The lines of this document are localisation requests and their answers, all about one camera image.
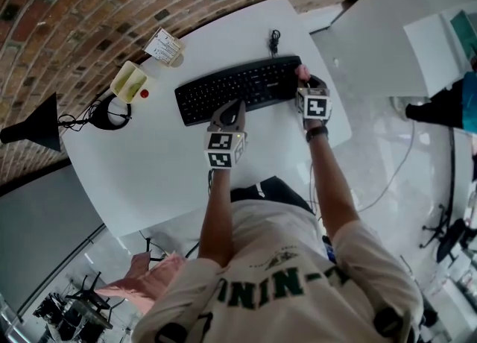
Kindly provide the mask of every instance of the pink cushion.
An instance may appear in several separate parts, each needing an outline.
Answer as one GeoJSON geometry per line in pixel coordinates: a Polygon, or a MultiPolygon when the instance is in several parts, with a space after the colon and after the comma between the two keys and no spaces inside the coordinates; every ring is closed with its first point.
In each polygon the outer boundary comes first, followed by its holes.
{"type": "MultiPolygon", "coordinates": [[[[133,257],[131,269],[127,274],[132,271],[136,256],[133,257]]],[[[106,297],[126,298],[145,314],[162,297],[168,284],[185,261],[179,254],[171,254],[157,263],[150,271],[146,271],[138,277],[117,280],[102,289],[95,290],[95,292],[106,297]]]]}
{"type": "Polygon", "coordinates": [[[124,278],[136,278],[145,274],[149,270],[149,262],[151,261],[151,252],[146,251],[133,256],[131,260],[131,267],[124,278]]]}

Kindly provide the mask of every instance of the white t-shirt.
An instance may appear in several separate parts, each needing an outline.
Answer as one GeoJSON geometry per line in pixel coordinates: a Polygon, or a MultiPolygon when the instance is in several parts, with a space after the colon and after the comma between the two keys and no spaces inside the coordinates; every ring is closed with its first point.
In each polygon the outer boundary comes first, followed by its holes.
{"type": "Polygon", "coordinates": [[[230,264],[188,261],[136,325],[134,343],[175,342],[155,340],[170,322],[186,328],[188,343],[389,342],[373,326],[376,299],[366,287],[399,315],[410,312],[412,326],[420,323],[419,289],[360,221],[335,234],[334,265],[311,213],[271,201],[232,207],[230,264]],[[343,268],[365,281],[358,286],[343,268]]]}

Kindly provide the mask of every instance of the lamp shade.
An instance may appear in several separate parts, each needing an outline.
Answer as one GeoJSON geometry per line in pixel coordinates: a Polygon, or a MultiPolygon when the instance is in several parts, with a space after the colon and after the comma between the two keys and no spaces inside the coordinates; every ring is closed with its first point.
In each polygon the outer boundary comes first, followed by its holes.
{"type": "Polygon", "coordinates": [[[1,130],[0,141],[7,144],[27,139],[60,152],[57,118],[57,95],[55,93],[41,103],[24,122],[1,130]]]}

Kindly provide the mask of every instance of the gray wall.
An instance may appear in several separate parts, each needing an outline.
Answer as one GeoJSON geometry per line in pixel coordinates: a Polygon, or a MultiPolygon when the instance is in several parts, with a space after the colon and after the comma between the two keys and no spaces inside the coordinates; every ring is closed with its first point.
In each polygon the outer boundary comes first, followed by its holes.
{"type": "Polygon", "coordinates": [[[0,197],[0,293],[11,309],[101,224],[72,166],[0,197]]]}

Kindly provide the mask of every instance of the white table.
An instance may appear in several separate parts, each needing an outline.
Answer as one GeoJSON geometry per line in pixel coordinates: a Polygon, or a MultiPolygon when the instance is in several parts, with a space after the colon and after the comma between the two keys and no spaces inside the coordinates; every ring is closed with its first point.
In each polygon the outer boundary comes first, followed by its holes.
{"type": "MultiPolygon", "coordinates": [[[[63,141],[75,171],[98,214],[115,236],[203,207],[207,172],[203,136],[208,124],[185,127],[174,90],[203,75],[269,57],[273,29],[282,36],[279,56],[296,54],[331,90],[332,146],[351,137],[335,85],[312,38],[288,0],[268,0],[192,32],[184,62],[166,68],[150,58],[142,66],[149,97],[134,99],[132,120],[121,130],[87,125],[67,131],[63,141]]],[[[247,113],[248,147],[233,170],[233,187],[253,185],[310,158],[292,101],[247,113]]]]}

